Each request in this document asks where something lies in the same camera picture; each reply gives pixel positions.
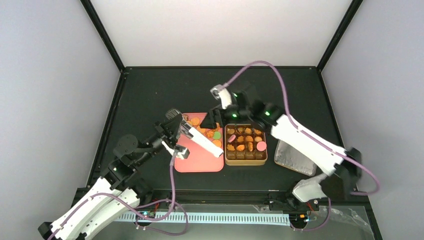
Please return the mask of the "green round cookie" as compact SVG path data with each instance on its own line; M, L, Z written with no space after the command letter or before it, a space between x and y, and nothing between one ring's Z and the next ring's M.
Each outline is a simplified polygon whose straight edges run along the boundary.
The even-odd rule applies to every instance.
M222 138L222 134L221 134L221 132L219 132L219 131L214 131L213 132L213 137L212 137L214 140L219 140L219 139L221 139Z

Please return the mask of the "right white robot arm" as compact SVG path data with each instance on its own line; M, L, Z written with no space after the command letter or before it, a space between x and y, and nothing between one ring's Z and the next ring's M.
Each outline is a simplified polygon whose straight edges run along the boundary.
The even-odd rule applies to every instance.
M299 209L305 202L321 198L342 201L352 194L362 176L360 151L346 150L324 140L289 117L283 108L265 103L253 93L229 92L222 85L216 85L210 92L220 105L207 112L201 128L251 123L281 141L287 151L311 160L321 169L321 174L300 180L286 193L284 200L290 209Z

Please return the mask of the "pink round cookie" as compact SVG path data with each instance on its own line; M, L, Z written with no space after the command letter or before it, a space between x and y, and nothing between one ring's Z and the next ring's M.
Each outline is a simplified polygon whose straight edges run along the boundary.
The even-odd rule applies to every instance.
M237 136L235 134L232 134L228 139L227 142L228 143L232 143L235 139L237 138Z
M256 149L260 152L263 152L267 149L267 143L265 141L259 141L256 144Z

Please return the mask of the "gold cookie tin box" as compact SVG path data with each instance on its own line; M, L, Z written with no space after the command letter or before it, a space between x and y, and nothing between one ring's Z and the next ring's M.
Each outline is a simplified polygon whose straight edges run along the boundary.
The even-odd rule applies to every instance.
M228 138L236 139L229 143ZM266 142L265 133L251 124L228 124L224 127L224 161L228 166L262 166L268 159L267 148L258 151L260 141Z

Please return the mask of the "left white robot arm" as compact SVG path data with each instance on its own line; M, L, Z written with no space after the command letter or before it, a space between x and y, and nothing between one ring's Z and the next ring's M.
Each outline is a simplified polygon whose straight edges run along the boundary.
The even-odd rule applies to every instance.
M142 165L167 151L171 155L169 170L172 171L176 159L187 159L190 154L188 147L178 144L182 135L215 156L223 154L193 122L171 109L165 121L154 124L153 134L145 140L132 134L121 137L113 151L114 160L91 189L62 217L42 223L38 227L41 237L45 240L89 240L124 212L135 212L151 192L141 177Z

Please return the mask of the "pink plastic tray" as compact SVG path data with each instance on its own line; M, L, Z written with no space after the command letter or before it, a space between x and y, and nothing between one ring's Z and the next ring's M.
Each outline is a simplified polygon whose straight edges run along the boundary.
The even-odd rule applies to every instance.
M221 141L223 148L223 130L221 127L215 129L200 128L200 123L205 118L205 112L183 113L184 119L195 127L201 134L208 138L211 142L214 140L213 135L215 131L221 132ZM190 155L187 159L177 158L174 163L174 168L180 173L205 173L205 172L219 172L224 167L224 155L220 157L213 156L210 152L203 149L201 146L190 140L187 136L182 134L177 142L179 145L189 149Z

